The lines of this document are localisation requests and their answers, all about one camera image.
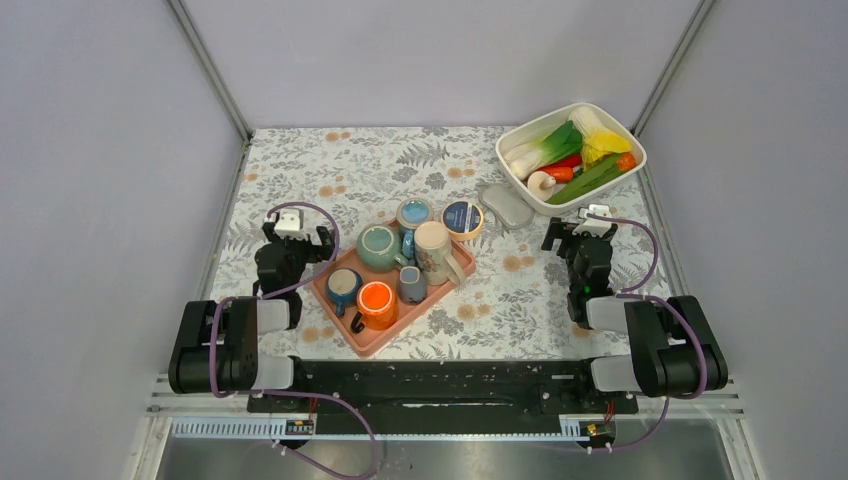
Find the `dark blue small mug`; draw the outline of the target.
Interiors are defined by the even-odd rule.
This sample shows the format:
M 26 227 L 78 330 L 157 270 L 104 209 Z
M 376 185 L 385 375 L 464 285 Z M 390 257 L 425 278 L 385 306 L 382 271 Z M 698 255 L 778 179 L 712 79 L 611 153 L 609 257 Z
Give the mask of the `dark blue small mug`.
M 325 294 L 333 305 L 336 317 L 342 318 L 346 310 L 356 304 L 358 291 L 362 285 L 361 275 L 351 268 L 338 268 L 329 275 L 325 284 Z

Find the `teal green round mug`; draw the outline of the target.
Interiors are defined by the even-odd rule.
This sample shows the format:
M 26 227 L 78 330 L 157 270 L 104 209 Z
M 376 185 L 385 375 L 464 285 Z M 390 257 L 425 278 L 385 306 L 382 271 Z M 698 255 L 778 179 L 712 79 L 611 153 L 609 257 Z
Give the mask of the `teal green round mug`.
M 366 269 L 373 273 L 388 273 L 410 265 L 401 252 L 398 232 L 386 224 L 364 228 L 357 238 L 355 250 Z

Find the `orange mug black handle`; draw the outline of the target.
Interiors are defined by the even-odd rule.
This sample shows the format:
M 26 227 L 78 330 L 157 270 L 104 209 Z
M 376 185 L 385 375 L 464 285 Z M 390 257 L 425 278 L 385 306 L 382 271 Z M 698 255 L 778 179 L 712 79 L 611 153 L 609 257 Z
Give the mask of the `orange mug black handle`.
M 384 331 L 392 327 L 398 318 L 398 299 L 387 283 L 372 281 L 363 285 L 356 297 L 357 313 L 350 329 L 359 334 L 365 329 Z

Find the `light blue butterfly mug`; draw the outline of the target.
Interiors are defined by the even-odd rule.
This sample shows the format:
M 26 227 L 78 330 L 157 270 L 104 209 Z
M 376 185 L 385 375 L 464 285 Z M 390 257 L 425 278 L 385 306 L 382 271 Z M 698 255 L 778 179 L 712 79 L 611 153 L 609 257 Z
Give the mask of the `light blue butterfly mug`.
M 433 208 L 422 198 L 409 198 L 400 203 L 396 211 L 401 253 L 412 263 L 415 262 L 414 234 L 423 223 L 433 219 Z

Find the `grey small mug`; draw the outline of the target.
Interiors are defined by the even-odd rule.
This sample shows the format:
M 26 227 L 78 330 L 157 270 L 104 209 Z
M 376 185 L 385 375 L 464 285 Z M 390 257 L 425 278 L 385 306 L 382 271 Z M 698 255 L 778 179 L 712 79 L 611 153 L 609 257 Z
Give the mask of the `grey small mug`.
M 417 305 L 428 295 L 428 284 L 421 270 L 416 266 L 404 266 L 399 271 L 397 294 L 400 302 Z

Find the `cream floral tall mug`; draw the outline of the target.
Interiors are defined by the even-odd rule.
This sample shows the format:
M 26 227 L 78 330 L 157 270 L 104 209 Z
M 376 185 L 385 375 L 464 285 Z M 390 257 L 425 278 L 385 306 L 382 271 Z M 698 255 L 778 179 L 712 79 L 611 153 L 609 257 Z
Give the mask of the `cream floral tall mug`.
M 436 221 L 426 221 L 414 233 L 415 259 L 429 285 L 440 286 L 450 281 L 461 285 L 466 274 L 453 255 L 448 229 Z

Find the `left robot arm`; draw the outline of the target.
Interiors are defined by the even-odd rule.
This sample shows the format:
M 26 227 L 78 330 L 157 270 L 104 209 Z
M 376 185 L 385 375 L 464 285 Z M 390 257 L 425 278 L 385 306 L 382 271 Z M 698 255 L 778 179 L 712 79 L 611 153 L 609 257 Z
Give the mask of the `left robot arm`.
M 268 242 L 257 250 L 257 280 L 248 297 L 186 304 L 168 365 L 168 382 L 177 394 L 224 394 L 272 389 L 272 398 L 288 411 L 309 401 L 310 385 L 293 374 L 293 361 L 271 360 L 259 353 L 259 337 L 293 330 L 301 320 L 298 289 L 306 266 L 329 261 L 337 252 L 337 232 L 318 226 L 320 242 L 308 234 L 279 233 L 263 226 Z

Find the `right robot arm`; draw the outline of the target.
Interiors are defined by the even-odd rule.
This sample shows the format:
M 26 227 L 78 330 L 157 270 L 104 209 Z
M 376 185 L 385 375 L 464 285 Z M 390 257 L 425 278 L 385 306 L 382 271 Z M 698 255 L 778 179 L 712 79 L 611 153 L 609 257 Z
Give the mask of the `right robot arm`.
M 571 320 L 584 330 L 622 334 L 629 342 L 624 355 L 584 361 L 583 378 L 573 386 L 575 402 L 597 412 L 614 392 L 687 399 L 724 388 L 729 367 L 696 297 L 613 290 L 612 239 L 619 224 L 553 218 L 542 243 L 565 262 Z

